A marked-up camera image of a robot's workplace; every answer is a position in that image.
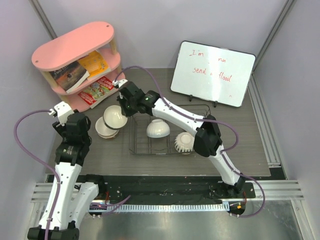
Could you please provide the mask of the teal plaid bowl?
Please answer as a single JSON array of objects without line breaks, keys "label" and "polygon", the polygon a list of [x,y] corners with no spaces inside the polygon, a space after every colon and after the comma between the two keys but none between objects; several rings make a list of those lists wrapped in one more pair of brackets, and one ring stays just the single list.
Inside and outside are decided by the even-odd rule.
[{"label": "teal plaid bowl", "polygon": [[122,109],[119,105],[107,107],[103,113],[102,119],[104,124],[112,130],[119,130],[128,122],[128,118],[122,115]]}]

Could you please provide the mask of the beige flower bowl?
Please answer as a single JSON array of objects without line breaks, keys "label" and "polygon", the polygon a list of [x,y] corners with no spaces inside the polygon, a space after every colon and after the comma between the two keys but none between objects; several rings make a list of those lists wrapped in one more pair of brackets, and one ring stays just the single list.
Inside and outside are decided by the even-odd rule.
[{"label": "beige flower bowl", "polygon": [[105,122],[102,117],[100,117],[95,123],[95,130],[97,134],[104,136],[118,134],[119,130],[113,130],[105,125]]}]

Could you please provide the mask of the red flower bowl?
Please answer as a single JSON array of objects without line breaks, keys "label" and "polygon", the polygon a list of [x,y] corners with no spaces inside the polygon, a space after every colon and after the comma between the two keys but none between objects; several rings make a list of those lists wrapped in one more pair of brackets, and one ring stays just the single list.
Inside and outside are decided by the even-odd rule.
[{"label": "red flower bowl", "polygon": [[99,133],[98,133],[98,136],[101,137],[101,138],[103,138],[103,139],[112,139],[112,138],[115,138],[116,135],[117,135],[117,133],[116,133],[116,134],[113,134],[113,135],[102,135],[102,134],[99,134]]}]

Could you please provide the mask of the black wire dish rack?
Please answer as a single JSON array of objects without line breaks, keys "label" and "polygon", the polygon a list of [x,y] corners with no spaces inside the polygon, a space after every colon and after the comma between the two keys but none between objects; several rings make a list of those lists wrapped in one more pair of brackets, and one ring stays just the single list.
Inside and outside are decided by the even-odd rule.
[{"label": "black wire dish rack", "polygon": [[165,121],[170,134],[161,138],[147,136],[148,125],[157,118],[147,114],[137,113],[129,118],[129,152],[133,155],[166,155],[177,154],[175,138],[185,130]]}]

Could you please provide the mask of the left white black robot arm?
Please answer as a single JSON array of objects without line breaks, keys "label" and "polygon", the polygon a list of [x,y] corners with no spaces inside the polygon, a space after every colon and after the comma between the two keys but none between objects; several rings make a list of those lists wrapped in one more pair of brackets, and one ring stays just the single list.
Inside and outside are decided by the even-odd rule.
[{"label": "left white black robot arm", "polygon": [[76,195],[76,181],[83,167],[92,139],[88,134],[89,118],[80,112],[67,117],[66,123],[55,122],[62,137],[55,151],[55,178],[49,199],[38,223],[27,233],[29,240],[77,240],[79,227],[94,199],[102,199],[107,186],[101,175],[87,174]]}]

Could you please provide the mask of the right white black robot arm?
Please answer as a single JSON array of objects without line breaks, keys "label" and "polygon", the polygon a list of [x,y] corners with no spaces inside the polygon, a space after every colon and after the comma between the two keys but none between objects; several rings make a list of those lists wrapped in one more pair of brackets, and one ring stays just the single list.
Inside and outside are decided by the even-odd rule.
[{"label": "right white black robot arm", "polygon": [[218,170],[226,193],[233,198],[243,193],[245,178],[226,154],[218,126],[221,122],[210,114],[204,117],[178,107],[153,90],[145,93],[126,79],[113,81],[113,86],[119,91],[117,101],[123,115],[148,114],[185,130],[194,137],[193,150]]}]

